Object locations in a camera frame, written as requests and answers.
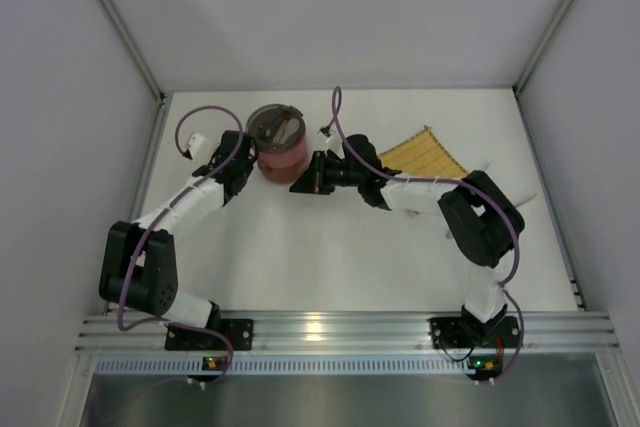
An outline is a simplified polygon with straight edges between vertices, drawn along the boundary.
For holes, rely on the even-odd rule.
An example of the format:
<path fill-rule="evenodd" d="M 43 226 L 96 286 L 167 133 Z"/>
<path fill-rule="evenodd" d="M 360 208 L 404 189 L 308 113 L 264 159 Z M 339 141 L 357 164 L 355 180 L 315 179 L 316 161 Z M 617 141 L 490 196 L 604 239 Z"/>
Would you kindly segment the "pink steel-lined pot with handles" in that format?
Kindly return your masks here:
<path fill-rule="evenodd" d="M 258 162 L 260 165 L 265 165 L 268 170 L 284 169 L 306 162 L 308 152 L 308 143 L 305 137 L 289 144 L 260 144 Z"/>

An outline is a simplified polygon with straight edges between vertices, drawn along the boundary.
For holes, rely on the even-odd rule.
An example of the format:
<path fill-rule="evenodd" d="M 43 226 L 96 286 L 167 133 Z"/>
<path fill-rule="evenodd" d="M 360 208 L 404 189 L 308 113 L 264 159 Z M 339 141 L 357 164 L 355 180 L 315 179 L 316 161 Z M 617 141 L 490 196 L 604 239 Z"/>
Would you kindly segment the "grey transparent lid with handles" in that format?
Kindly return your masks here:
<path fill-rule="evenodd" d="M 255 110 L 246 123 L 247 133 L 260 152 L 284 152 L 306 135 L 302 112 L 292 105 L 268 104 Z"/>

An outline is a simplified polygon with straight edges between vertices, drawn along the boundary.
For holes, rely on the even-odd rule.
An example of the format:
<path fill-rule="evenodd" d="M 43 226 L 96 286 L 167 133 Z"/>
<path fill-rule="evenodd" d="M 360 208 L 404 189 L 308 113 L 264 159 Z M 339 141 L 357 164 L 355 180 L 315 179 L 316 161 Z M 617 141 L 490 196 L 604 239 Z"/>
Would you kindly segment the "metal tongs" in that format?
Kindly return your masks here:
<path fill-rule="evenodd" d="M 530 184 L 527 177 L 522 178 L 517 169 L 509 165 L 502 166 L 496 160 L 474 160 L 469 170 L 484 171 L 518 209 L 537 195 L 536 188 Z"/>

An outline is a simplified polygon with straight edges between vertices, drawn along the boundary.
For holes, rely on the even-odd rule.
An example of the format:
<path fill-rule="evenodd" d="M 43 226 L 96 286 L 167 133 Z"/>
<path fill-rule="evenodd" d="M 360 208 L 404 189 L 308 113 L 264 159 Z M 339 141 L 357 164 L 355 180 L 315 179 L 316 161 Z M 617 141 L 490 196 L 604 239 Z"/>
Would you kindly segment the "cream small stick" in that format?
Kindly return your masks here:
<path fill-rule="evenodd" d="M 278 118 L 270 122 L 265 122 L 261 126 L 261 138 L 266 142 L 272 142 L 273 138 L 284 123 L 285 120 L 283 120 L 282 118 Z"/>

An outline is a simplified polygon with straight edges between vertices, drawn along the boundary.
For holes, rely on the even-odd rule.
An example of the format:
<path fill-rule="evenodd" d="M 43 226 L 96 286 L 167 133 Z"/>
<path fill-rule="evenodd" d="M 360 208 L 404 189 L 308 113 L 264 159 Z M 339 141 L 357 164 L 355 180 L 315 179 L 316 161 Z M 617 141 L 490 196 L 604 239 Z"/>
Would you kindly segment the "cream small spoon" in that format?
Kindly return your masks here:
<path fill-rule="evenodd" d="M 277 139 L 279 145 L 284 145 L 288 139 L 298 130 L 298 121 L 296 119 L 289 120 L 279 131 L 280 135 Z"/>

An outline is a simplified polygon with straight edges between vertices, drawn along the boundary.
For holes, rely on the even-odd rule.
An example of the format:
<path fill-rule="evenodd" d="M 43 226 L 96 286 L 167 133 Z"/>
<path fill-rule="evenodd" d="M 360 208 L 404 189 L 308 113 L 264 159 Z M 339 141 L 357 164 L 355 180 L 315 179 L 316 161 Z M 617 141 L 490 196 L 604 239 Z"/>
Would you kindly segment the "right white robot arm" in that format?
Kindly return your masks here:
<path fill-rule="evenodd" d="M 483 171 L 461 179 L 411 177 L 385 167 L 365 135 L 347 137 L 342 147 L 343 156 L 315 151 L 290 191 L 329 195 L 354 187 L 373 208 L 441 216 L 470 265 L 460 329 L 476 344 L 489 338 L 506 315 L 506 285 L 520 263 L 525 222 L 517 207 Z"/>

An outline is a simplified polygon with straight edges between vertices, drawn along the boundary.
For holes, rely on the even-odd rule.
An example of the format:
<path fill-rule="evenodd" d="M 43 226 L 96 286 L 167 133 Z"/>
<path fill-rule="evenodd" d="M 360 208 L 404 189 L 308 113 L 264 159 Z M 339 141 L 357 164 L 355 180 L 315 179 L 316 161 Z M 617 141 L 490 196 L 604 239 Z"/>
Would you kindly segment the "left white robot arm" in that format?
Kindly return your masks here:
<path fill-rule="evenodd" d="M 179 287 L 176 244 L 246 186 L 257 160 L 254 139 L 227 130 L 208 163 L 145 216 L 116 222 L 107 234 L 99 296 L 184 330 L 218 333 L 220 307 Z"/>

